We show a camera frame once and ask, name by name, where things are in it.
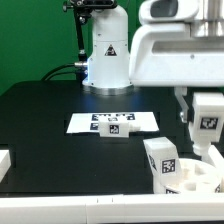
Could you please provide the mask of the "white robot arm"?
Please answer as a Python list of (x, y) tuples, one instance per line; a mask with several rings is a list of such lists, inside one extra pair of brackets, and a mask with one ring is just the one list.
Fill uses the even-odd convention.
[(127, 13), (93, 13), (86, 87), (104, 94), (134, 86), (173, 87), (188, 117), (187, 87), (224, 86), (224, 0), (144, 0), (130, 46)]

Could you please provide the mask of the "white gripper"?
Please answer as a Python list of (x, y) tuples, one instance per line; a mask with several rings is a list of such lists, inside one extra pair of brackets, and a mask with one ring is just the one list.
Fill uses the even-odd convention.
[(131, 82), (174, 86), (180, 119), (192, 122), (186, 87), (224, 86), (224, 0), (145, 0), (139, 21), (131, 45)]

